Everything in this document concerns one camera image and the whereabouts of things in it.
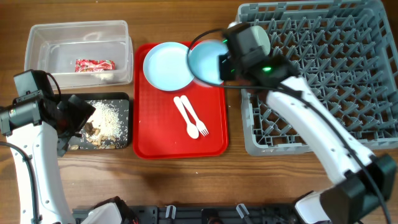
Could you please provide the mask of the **light blue small bowl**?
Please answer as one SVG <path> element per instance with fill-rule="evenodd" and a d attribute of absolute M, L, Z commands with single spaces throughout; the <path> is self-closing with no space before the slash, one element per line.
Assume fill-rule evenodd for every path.
<path fill-rule="evenodd" d="M 226 44 L 219 40 L 205 40 L 196 45 L 188 59 L 195 75 L 202 80 L 220 85 L 219 56 L 228 52 Z"/>

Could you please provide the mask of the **mint green bowl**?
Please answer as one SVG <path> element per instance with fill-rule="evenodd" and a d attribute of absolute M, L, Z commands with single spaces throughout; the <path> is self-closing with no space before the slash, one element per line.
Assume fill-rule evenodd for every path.
<path fill-rule="evenodd" d="M 257 44 L 262 47 L 266 55 L 269 55 L 271 51 L 271 43 L 267 32 L 261 26 L 252 26 L 251 31 Z"/>

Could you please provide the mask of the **red snack wrapper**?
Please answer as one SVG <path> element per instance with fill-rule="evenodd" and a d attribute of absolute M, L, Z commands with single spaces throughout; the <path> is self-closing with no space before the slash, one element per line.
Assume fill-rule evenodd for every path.
<path fill-rule="evenodd" d="M 78 59 L 75 63 L 75 72 L 102 72 L 115 69 L 115 63 L 112 60 Z"/>

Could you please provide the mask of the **pink plastic fork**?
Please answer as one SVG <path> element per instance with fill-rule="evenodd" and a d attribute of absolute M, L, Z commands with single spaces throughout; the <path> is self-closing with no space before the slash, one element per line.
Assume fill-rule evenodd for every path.
<path fill-rule="evenodd" d="M 184 107 L 186 107 L 186 109 L 188 110 L 188 112 L 191 114 L 191 116 L 193 117 L 193 119 L 195 120 L 195 126 L 197 127 L 197 130 L 203 135 L 203 136 L 207 136 L 209 135 L 209 132 L 204 124 L 204 122 L 202 122 L 199 117 L 197 116 L 195 110 L 193 109 L 192 104 L 190 103 L 189 99 L 185 96 L 182 95 L 180 97 Z"/>

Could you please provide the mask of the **light blue plate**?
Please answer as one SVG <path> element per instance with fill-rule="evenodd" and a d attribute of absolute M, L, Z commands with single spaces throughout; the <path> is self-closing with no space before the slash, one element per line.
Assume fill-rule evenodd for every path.
<path fill-rule="evenodd" d="M 185 88 L 194 79 L 187 65 L 187 50 L 178 42 L 164 42 L 150 49 L 143 63 L 146 80 L 162 91 Z"/>

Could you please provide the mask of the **cream plastic spoon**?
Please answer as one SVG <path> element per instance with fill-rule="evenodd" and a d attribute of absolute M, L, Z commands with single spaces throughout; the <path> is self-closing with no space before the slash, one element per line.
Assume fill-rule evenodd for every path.
<path fill-rule="evenodd" d="M 181 101 L 181 99 L 178 96 L 174 97 L 174 103 L 179 110 L 180 114 L 182 115 L 184 121 L 186 122 L 187 125 L 187 134 L 192 138 L 192 139 L 197 139 L 199 137 L 199 131 L 197 130 L 197 127 L 190 121 L 187 112 L 185 111 L 185 107 Z"/>

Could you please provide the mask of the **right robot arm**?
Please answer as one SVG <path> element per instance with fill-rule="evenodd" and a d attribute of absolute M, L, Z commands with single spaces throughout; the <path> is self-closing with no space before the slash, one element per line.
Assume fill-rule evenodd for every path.
<path fill-rule="evenodd" d="M 241 77 L 250 89 L 266 91 L 266 103 L 283 117 L 315 153 L 332 186 L 298 199 L 295 211 L 304 223 L 359 223 L 377 207 L 386 222 L 397 164 L 387 154 L 377 157 L 350 135 L 320 103 L 300 77 L 299 71 L 281 55 L 261 55 L 247 64 L 229 54 L 218 56 L 220 77 Z"/>

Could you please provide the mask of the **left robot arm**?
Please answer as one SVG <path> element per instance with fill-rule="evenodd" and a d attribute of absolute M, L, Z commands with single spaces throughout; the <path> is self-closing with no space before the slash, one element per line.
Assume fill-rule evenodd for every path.
<path fill-rule="evenodd" d="M 72 95 L 67 101 L 28 94 L 1 111 L 4 146 L 16 165 L 21 223 L 75 223 L 63 191 L 58 156 L 68 149 L 95 108 Z"/>

